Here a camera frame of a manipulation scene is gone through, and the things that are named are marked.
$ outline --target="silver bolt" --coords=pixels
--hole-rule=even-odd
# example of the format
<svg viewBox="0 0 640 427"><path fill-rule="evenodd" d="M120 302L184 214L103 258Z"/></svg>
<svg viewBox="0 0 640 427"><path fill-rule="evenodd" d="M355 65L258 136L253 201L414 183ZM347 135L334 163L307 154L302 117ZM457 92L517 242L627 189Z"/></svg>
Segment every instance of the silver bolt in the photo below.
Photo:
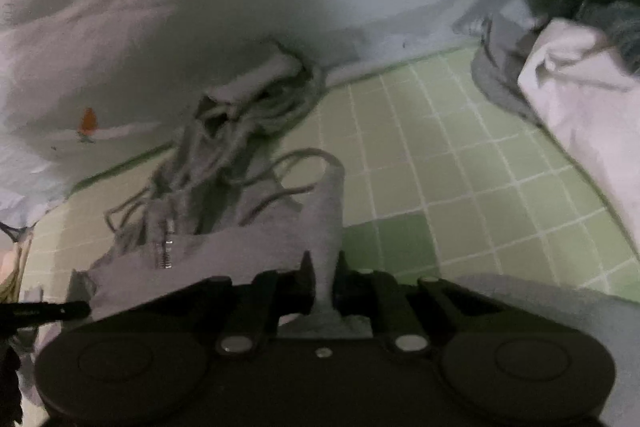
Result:
<svg viewBox="0 0 640 427"><path fill-rule="evenodd" d="M318 349L316 349L316 357L319 359L328 359L333 353L329 347L318 347Z"/></svg>
<svg viewBox="0 0 640 427"><path fill-rule="evenodd" d="M254 347L253 341L242 335L237 335L234 337L225 337L220 341L220 347L226 353L232 353L234 355L239 355L240 353L246 353L252 347Z"/></svg>
<svg viewBox="0 0 640 427"><path fill-rule="evenodd" d="M438 282L440 279L438 279L437 277L433 277L431 275L425 275L423 277L420 277L420 282L424 282L424 283L430 283L430 282Z"/></svg>
<svg viewBox="0 0 640 427"><path fill-rule="evenodd" d="M422 351L429 346L429 341L421 335L401 335L396 338L396 347L405 353Z"/></svg>

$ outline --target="white fabric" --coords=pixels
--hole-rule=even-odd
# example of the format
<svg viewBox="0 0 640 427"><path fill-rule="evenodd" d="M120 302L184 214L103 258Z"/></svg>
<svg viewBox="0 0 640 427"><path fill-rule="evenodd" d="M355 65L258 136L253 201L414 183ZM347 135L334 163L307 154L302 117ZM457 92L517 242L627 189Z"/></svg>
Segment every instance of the white fabric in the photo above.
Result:
<svg viewBox="0 0 640 427"><path fill-rule="evenodd" d="M230 52L269 36L346 80L460 44L510 0L0 0L0 221L171 138ZM76 134L92 108L95 143Z"/></svg>
<svg viewBox="0 0 640 427"><path fill-rule="evenodd" d="M556 19L536 41L518 85L640 250L640 78L621 64L599 30Z"/></svg>

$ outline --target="floor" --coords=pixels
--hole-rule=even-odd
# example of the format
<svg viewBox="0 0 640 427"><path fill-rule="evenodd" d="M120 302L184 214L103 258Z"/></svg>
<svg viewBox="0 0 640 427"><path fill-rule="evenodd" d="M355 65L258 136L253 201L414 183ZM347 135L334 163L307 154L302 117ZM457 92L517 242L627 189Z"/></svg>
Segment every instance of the floor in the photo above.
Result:
<svg viewBox="0 0 640 427"><path fill-rule="evenodd" d="M344 249L354 268L407 283L500 273L627 296L640 265L616 220L545 134L485 100L470 77L473 53L434 55L332 90L278 151L319 146L344 163ZM47 215L23 288L42 284L47 299L64 299L71 270L111 243L103 211L142 188L161 159ZM284 184L313 181L320 169L299 164ZM28 418L40 414L28 408Z"/></svg>

